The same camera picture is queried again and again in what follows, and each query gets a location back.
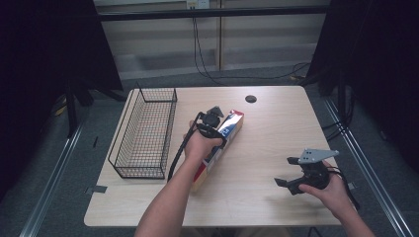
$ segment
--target floor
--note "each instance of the floor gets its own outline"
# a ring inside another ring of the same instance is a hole
[[[221,74],[228,77],[216,80],[199,73],[124,80],[123,93],[135,86],[295,85],[290,75],[281,77],[292,70],[292,66],[282,66],[212,72],[212,76]],[[334,123],[331,109],[325,103],[325,98],[318,95],[317,86],[309,85],[305,90],[320,125]],[[90,200],[86,190],[96,185],[124,107],[124,103],[109,99],[98,92],[92,91],[92,95],[95,97],[92,107],[77,107],[81,126],[77,130],[74,143],[67,144],[73,140],[67,139],[66,112],[60,116],[51,116],[48,120],[40,137],[38,152],[19,183],[0,203],[0,236],[132,236],[133,227],[90,228],[83,223]],[[329,99],[336,102],[336,97],[334,92]],[[344,170],[348,181],[356,187],[353,194],[361,204],[360,215],[377,236],[419,235],[419,226],[416,224],[419,223],[419,175],[403,162],[396,147],[381,138],[379,127],[357,101],[349,127],[347,133],[350,131],[356,138],[373,174],[365,173],[365,163],[360,163],[356,158],[344,136],[336,136],[329,141],[329,145],[331,149],[341,152],[336,161]],[[325,128],[325,137],[335,134],[336,129],[336,126]],[[61,172],[53,177],[57,169]],[[378,184],[371,183],[371,176],[378,177]],[[377,186],[382,186],[385,193],[377,193],[381,191]],[[394,227],[403,224],[403,221],[407,224],[405,227]],[[340,226],[316,227],[322,236],[346,236]],[[293,236],[306,236],[307,233],[308,227],[292,228]]]

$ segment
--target wire basket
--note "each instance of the wire basket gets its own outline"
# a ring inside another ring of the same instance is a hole
[[[165,179],[176,89],[129,93],[108,160],[122,178]]]

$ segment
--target box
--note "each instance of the box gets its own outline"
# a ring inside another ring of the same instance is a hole
[[[241,126],[243,125],[243,121],[243,113],[236,110],[230,111],[227,118],[225,118],[224,122],[218,129],[218,132],[220,132],[225,137],[227,143],[223,149],[220,149],[218,146],[214,147],[210,155],[203,161],[197,173],[195,174],[194,182],[192,184],[192,192],[196,192],[207,178],[207,175],[210,173],[215,163],[219,160],[219,158],[225,152],[225,149],[232,142],[233,138],[240,130]]]

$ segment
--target white wall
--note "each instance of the white wall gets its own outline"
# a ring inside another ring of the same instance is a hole
[[[95,3],[99,13],[186,9],[186,1],[163,1],[96,0]],[[212,0],[210,6],[259,8],[328,3],[325,0]],[[197,19],[208,70],[309,61],[323,21],[323,14]],[[105,22],[103,27],[122,79],[197,72],[192,19]]]

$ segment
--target black cable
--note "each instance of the black cable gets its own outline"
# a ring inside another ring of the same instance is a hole
[[[354,92],[351,90],[351,100],[349,104],[349,111],[346,113],[346,117],[343,120],[338,120],[332,124],[323,126],[322,129],[328,129],[334,125],[338,125],[338,127],[328,136],[326,136],[327,141],[331,141],[335,137],[339,136],[342,132],[349,128],[349,124],[352,121],[354,116],[354,107],[355,107],[355,95]]]
[[[342,173],[341,169],[339,169],[338,167],[329,166],[329,167],[327,167],[327,168],[332,168],[332,169],[338,170],[339,172],[341,172],[341,173]]]
[[[291,76],[291,75],[295,75],[296,72],[302,70],[304,67],[310,65],[309,62],[301,62],[298,63],[296,65],[293,66],[293,71],[290,73],[286,73],[284,75],[281,76],[275,76],[275,77],[247,77],[247,76],[234,76],[234,77],[229,77],[229,76],[211,76],[209,74],[209,72],[207,71],[207,68],[204,64],[204,59],[203,59],[203,55],[202,55],[202,51],[201,51],[201,44],[200,44],[200,38],[199,38],[199,34],[198,34],[198,24],[197,24],[197,20],[195,18],[193,18],[193,23],[194,23],[194,56],[195,56],[195,66],[197,67],[198,72],[204,76],[209,78],[212,82],[218,84],[218,85],[222,85],[222,86],[227,86],[225,84],[216,82],[215,80],[218,79],[260,79],[260,80],[274,80],[274,79],[280,79],[283,77],[287,77],[287,76]],[[197,43],[198,43],[198,48],[199,48],[199,53],[200,53],[200,58],[201,58],[201,62],[204,68],[204,72],[202,72],[198,66],[197,63]],[[299,69],[295,69],[298,65],[302,65],[302,67],[300,67]]]
[[[319,237],[322,237],[322,235],[320,234],[320,232],[317,230],[317,228],[316,227],[310,227],[309,229],[308,229],[308,234],[307,234],[307,237],[310,237],[311,236],[311,231],[312,230],[314,230],[314,232],[319,236]]]
[[[359,210],[361,208],[360,207],[360,204],[357,202],[357,200],[355,199],[355,197],[352,195],[351,191],[349,190],[348,181],[347,181],[345,175],[342,172],[338,172],[338,171],[329,171],[329,173],[330,174],[336,174],[336,175],[338,175],[338,176],[340,176],[342,178],[343,183],[345,185],[345,190],[346,190],[346,193],[347,193],[349,199],[351,200],[351,202],[354,205],[355,209],[356,210]]]
[[[179,158],[182,155],[183,150],[185,149],[186,144],[188,144],[189,139],[191,138],[192,134],[196,131],[194,129],[195,125],[197,124],[198,119],[202,116],[202,113],[198,113],[197,117],[195,118],[194,122],[192,123],[191,127],[189,127],[188,133],[186,133],[185,138],[179,147],[178,152],[176,153],[175,158],[173,159],[172,165],[170,166],[169,175],[167,176],[167,183],[172,179],[173,172],[175,172],[176,164],[178,164]]]

